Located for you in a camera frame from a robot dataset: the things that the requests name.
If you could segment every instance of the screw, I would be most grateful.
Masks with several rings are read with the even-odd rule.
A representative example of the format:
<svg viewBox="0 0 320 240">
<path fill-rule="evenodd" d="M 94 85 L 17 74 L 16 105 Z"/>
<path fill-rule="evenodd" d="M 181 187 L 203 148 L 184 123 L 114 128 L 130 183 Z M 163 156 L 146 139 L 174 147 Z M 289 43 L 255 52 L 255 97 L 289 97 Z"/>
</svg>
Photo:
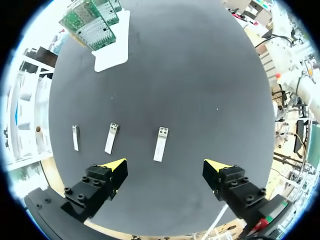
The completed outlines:
<svg viewBox="0 0 320 240">
<path fill-rule="evenodd" d="M 99 180 L 95 179 L 93 181 L 93 185 L 96 186 L 96 187 L 99 187 L 101 185 L 101 182 Z"/>
<path fill-rule="evenodd" d="M 259 190 L 259 194 L 260 195 L 265 195 L 266 194 L 266 189 L 264 188 L 264 187 L 262 187 L 262 188 L 260 188 L 260 190 Z"/>
<path fill-rule="evenodd" d="M 71 190 L 70 187 L 65 187 L 65 188 L 64 188 L 64 192 L 65 192 L 66 194 L 72 194 L 72 190 Z"/>
<path fill-rule="evenodd" d="M 235 187 L 235 186 L 237 186 L 237 185 L 238 185 L 237 181 L 232 181 L 232 182 L 230 183 L 230 186 L 231 186 L 231 187 Z"/>
<path fill-rule="evenodd" d="M 87 176 L 83 176 L 82 177 L 82 182 L 88 183 L 88 182 L 90 182 L 90 179 Z"/>
<path fill-rule="evenodd" d="M 249 204 L 252 202 L 253 199 L 254 199 L 254 196 L 249 194 L 248 196 L 246 196 L 245 201 Z"/>
<path fill-rule="evenodd" d="M 79 202 L 83 203 L 84 201 L 86 201 L 86 197 L 83 194 L 79 194 L 77 199 L 79 200 Z"/>
</svg>

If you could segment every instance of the white shelf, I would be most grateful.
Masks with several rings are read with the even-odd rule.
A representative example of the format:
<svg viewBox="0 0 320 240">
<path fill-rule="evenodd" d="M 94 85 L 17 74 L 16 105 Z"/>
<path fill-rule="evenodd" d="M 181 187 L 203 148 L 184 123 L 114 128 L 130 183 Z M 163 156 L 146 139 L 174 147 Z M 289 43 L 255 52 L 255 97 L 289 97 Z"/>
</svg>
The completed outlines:
<svg viewBox="0 0 320 240">
<path fill-rule="evenodd" d="M 52 80 L 40 74 L 53 73 L 54 68 L 25 55 L 17 57 L 38 66 L 36 73 L 21 72 L 10 75 L 11 88 L 8 95 L 6 124 L 10 161 L 7 170 L 17 169 L 42 159 L 52 157 L 49 135 L 49 93 Z"/>
</svg>

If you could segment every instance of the gray mat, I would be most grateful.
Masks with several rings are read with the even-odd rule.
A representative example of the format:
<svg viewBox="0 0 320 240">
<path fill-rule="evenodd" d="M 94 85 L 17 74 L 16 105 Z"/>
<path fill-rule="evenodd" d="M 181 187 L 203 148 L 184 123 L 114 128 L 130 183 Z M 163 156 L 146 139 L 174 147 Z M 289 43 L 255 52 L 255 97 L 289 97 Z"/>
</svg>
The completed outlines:
<svg viewBox="0 0 320 240">
<path fill-rule="evenodd" d="M 134 0 L 128 62 L 94 71 L 89 49 L 71 37 L 50 90 L 54 159 L 65 186 L 91 164 L 127 158 L 128 177 L 92 221 L 135 235 L 206 230 L 223 206 L 202 177 L 204 159 L 237 164 L 259 187 L 274 148 L 269 84 L 250 40 L 220 1 Z M 112 155 L 110 123 L 120 125 Z M 79 125 L 74 151 L 72 125 Z M 163 160 L 153 161 L 160 126 Z M 219 224 L 234 218 L 228 210 Z"/>
</svg>

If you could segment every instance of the green circuit board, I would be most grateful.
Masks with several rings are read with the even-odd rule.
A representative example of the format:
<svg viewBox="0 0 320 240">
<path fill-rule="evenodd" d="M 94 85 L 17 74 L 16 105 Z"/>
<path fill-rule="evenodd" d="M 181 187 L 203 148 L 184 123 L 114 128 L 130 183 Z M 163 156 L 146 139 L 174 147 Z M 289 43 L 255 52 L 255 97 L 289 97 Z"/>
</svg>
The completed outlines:
<svg viewBox="0 0 320 240">
<path fill-rule="evenodd" d="M 93 51 L 116 41 L 116 36 L 93 0 L 78 0 L 72 3 L 59 23 Z"/>
<path fill-rule="evenodd" d="M 110 3 L 116 12 L 120 12 L 122 10 L 119 0 L 110 0 Z"/>
<path fill-rule="evenodd" d="M 106 23 L 111 26 L 113 24 L 117 24 L 119 22 L 118 15 L 111 5 L 109 0 L 92 0 L 98 9 L 99 13 L 106 21 Z"/>
</svg>

